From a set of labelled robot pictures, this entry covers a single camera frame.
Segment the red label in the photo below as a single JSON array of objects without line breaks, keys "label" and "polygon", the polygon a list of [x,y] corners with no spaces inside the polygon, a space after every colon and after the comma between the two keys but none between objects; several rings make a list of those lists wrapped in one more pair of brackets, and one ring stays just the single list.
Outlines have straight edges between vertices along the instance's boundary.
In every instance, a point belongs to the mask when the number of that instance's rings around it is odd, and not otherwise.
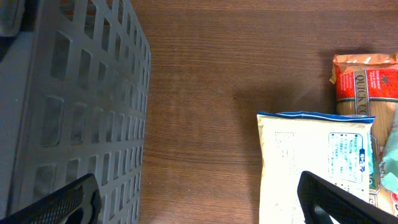
[{"label": "red label", "polygon": [[[398,70],[369,69],[366,71],[368,97],[390,98],[398,100]],[[342,73],[336,66],[336,97],[337,100],[354,100],[356,80],[354,73]]]}]

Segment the wood grain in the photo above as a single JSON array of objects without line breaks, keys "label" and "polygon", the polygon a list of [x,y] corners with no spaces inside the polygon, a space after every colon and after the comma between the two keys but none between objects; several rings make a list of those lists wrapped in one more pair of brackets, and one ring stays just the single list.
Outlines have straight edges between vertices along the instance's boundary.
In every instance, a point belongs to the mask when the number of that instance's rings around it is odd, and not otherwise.
[{"label": "wood grain", "polygon": [[140,223],[257,223],[257,111],[334,113],[334,54],[398,51],[395,0],[132,5],[152,51]]}]

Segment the crate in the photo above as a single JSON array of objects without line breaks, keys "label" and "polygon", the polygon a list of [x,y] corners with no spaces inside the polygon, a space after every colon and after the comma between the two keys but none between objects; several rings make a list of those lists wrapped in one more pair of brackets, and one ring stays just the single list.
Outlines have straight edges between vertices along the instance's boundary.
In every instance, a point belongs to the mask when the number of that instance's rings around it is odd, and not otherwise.
[{"label": "crate", "polygon": [[6,215],[94,173],[100,223],[137,223],[151,62],[131,3],[41,0],[28,36],[30,49],[10,48],[21,61],[5,58],[29,64],[21,65],[22,116],[10,124],[19,125],[16,160],[0,174],[12,173],[1,184],[11,185]]}]

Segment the quick cook noodle package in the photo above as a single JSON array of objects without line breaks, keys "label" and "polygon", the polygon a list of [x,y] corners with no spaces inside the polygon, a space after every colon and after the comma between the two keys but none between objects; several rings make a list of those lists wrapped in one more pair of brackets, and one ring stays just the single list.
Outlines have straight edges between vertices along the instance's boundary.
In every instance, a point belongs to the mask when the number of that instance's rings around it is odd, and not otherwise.
[{"label": "quick cook noodle package", "polygon": [[398,196],[380,184],[378,167],[398,102],[398,54],[335,55],[330,81],[336,84],[338,114],[376,116],[371,131],[374,172],[369,203],[397,216]]}]

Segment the food package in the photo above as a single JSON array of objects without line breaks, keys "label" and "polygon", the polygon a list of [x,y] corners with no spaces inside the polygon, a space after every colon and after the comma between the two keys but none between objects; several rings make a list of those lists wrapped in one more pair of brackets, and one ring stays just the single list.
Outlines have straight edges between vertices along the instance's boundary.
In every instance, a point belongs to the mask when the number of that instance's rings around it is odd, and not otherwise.
[{"label": "food package", "polygon": [[398,194],[398,113],[394,117],[394,126],[392,127],[387,144],[384,148],[383,156],[380,162],[381,184],[388,190]]},{"label": "food package", "polygon": [[379,163],[398,101],[398,54],[335,55],[330,81],[336,84],[338,114],[376,116],[371,131],[375,169],[369,177],[369,203],[396,216],[398,196],[381,185]]},{"label": "food package", "polygon": [[259,223],[304,223],[297,195],[308,170],[368,201],[370,129],[374,117],[259,113],[262,151]]}]

